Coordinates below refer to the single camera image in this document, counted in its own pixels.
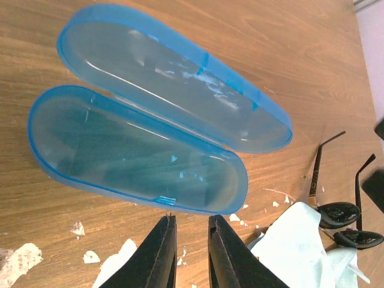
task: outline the sunglasses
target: sunglasses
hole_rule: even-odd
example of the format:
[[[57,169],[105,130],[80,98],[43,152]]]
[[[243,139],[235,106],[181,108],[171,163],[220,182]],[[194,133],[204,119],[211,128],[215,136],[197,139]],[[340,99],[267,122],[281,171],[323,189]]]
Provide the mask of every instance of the sunglasses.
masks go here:
[[[320,144],[317,149],[310,188],[310,206],[321,214],[320,227],[323,229],[339,229],[356,221],[357,230],[347,229],[345,231],[337,232],[333,234],[333,236],[328,233],[327,235],[329,235],[339,245],[362,250],[377,246],[384,241],[384,237],[382,235],[362,230],[359,174],[376,158],[376,156],[372,154],[356,173],[355,205],[349,202],[335,202],[317,206],[316,203],[317,180],[319,178],[320,160],[323,146],[344,134],[345,131],[335,135]]]

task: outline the white cloth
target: white cloth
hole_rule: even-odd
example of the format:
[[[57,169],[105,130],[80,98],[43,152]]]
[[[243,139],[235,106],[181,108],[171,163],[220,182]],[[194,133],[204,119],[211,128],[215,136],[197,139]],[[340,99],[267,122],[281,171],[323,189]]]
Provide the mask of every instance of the white cloth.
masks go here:
[[[356,249],[325,252],[319,223],[317,211],[297,202],[248,247],[290,288],[357,288],[356,275],[369,283],[357,267]]]

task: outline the dark lens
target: dark lens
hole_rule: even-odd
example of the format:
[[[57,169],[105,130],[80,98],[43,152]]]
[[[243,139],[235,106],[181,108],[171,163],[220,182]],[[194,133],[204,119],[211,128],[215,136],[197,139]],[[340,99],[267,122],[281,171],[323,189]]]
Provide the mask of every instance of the dark lens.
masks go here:
[[[359,208],[348,202],[336,202],[317,207],[322,218],[320,227],[337,229],[356,221],[360,216]]]
[[[378,233],[352,229],[335,233],[334,238],[337,244],[360,250],[374,247],[384,241],[384,237]]]

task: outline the open plastic case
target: open plastic case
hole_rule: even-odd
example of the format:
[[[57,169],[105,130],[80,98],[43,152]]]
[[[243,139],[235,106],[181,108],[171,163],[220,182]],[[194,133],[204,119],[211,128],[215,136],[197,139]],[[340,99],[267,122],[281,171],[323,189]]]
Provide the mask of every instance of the open plastic case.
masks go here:
[[[120,5],[78,11],[57,49],[81,86],[43,93],[28,119],[40,167],[72,187],[199,214],[245,201],[247,171],[226,147],[271,152],[292,139],[287,114],[206,51]]]

